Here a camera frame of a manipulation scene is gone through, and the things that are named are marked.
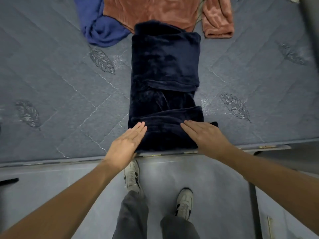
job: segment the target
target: mattress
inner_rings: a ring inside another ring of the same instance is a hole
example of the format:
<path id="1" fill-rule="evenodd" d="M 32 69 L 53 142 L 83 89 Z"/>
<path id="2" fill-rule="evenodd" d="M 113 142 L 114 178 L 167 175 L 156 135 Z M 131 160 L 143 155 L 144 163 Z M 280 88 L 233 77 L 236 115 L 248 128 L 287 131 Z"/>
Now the mattress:
<path id="1" fill-rule="evenodd" d="M 319 77 L 298 4 L 231 0 L 202 36 L 195 102 L 235 145 L 319 137 Z M 73 0 L 0 0 L 0 162 L 101 156 L 128 123 L 131 35 L 90 46 Z"/>

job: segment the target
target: gray pants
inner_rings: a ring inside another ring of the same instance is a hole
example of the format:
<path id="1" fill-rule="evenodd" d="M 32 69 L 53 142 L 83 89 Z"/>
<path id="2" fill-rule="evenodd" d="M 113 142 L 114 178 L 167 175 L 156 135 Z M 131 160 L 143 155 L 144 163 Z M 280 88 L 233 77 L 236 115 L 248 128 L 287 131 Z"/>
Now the gray pants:
<path id="1" fill-rule="evenodd" d="M 148 207 L 135 191 L 122 201 L 113 239 L 146 239 Z M 161 222 L 163 239 L 199 239 L 192 223 L 181 217 L 167 215 Z"/>

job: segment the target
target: sneaker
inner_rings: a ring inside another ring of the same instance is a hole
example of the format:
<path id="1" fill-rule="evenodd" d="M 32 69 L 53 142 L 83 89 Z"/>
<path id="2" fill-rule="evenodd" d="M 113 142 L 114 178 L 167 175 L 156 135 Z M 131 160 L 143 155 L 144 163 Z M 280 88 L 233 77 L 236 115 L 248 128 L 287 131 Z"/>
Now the sneaker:
<path id="1" fill-rule="evenodd" d="M 194 195 L 193 192 L 186 188 L 182 189 L 177 197 L 175 216 L 189 220 L 193 209 Z"/>
<path id="2" fill-rule="evenodd" d="M 139 183 L 138 163 L 135 159 L 124 169 L 124 181 L 126 192 L 133 190 L 143 196 L 143 190 Z"/>

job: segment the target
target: left hand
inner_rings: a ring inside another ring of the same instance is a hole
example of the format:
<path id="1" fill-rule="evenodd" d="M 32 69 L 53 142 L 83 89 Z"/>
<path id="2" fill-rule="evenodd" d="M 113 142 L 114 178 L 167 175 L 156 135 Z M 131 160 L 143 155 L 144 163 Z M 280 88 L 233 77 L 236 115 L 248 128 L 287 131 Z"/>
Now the left hand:
<path id="1" fill-rule="evenodd" d="M 110 162 L 119 171 L 122 171 L 134 158 L 135 150 L 146 133 L 145 122 L 138 122 L 123 135 L 115 139 L 103 161 Z"/>

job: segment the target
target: folded navy blanket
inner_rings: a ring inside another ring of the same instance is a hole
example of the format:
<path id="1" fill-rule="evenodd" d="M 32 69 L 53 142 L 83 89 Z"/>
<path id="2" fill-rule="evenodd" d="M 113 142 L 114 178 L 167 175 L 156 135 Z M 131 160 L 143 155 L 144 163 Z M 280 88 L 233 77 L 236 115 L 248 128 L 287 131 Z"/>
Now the folded navy blanket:
<path id="1" fill-rule="evenodd" d="M 114 18 L 103 15 L 104 0 L 74 0 L 78 10 L 81 31 L 90 44 L 112 46 L 130 31 Z"/>
<path id="2" fill-rule="evenodd" d="M 198 33 L 154 20 L 135 25 L 128 128 L 139 121 L 147 126 L 137 152 L 197 148 L 180 123 L 204 121 L 194 102 L 200 40 Z"/>

